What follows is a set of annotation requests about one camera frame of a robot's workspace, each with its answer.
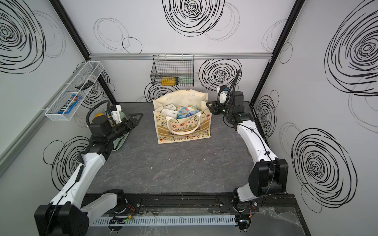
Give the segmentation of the floral tissue pack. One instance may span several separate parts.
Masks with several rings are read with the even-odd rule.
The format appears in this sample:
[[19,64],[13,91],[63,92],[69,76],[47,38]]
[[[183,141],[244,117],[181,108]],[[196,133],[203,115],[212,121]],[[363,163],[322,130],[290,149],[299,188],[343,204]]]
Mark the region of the floral tissue pack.
[[195,115],[200,110],[198,109],[196,105],[189,105],[189,106],[177,107],[176,111],[178,112],[177,119],[184,119],[184,118],[188,118],[190,116]]
[[176,111],[176,106],[174,104],[169,104],[166,106],[163,106],[163,109],[171,110],[171,111]]

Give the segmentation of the floral canvas tote bag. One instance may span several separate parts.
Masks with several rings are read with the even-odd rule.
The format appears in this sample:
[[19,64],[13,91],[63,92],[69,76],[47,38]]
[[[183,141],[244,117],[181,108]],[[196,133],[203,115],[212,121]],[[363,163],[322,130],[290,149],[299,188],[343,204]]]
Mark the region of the floral canvas tote bag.
[[[159,144],[170,144],[200,140],[211,137],[211,119],[206,103],[208,94],[195,90],[177,90],[167,93],[153,101],[154,122]],[[173,119],[160,113],[163,106],[174,104],[177,107],[196,105],[200,110],[184,119]]]

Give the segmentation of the green white tissue pack under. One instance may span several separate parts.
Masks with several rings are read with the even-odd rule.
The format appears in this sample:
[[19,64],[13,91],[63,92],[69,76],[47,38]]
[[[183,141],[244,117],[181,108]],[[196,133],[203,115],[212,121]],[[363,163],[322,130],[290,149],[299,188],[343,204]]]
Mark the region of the green white tissue pack under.
[[162,113],[166,117],[171,117],[173,119],[177,119],[177,117],[178,117],[178,112],[175,111],[175,110],[170,110],[170,109],[163,108],[160,113]]

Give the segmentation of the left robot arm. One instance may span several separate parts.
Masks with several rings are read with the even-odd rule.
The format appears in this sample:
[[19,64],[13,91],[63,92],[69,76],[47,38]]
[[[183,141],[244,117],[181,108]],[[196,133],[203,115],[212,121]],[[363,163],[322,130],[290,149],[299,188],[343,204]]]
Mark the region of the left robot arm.
[[82,202],[99,169],[108,160],[114,141],[136,128],[142,113],[130,114],[112,125],[108,116],[90,119],[86,123],[91,131],[89,144],[80,153],[79,165],[61,191],[47,205],[40,205],[34,213],[41,236],[84,236],[89,226],[107,211],[115,208],[122,191],[102,194],[86,206]]

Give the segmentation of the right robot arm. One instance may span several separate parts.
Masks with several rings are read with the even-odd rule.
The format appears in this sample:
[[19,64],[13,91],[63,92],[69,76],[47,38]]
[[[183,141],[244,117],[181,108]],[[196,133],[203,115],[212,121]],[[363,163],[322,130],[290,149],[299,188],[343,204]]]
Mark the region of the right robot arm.
[[250,152],[254,167],[248,183],[235,189],[236,201],[248,202],[286,191],[288,163],[279,159],[266,144],[254,117],[245,111],[244,95],[227,86],[217,88],[217,100],[207,102],[213,115],[222,115],[227,126],[242,137]]

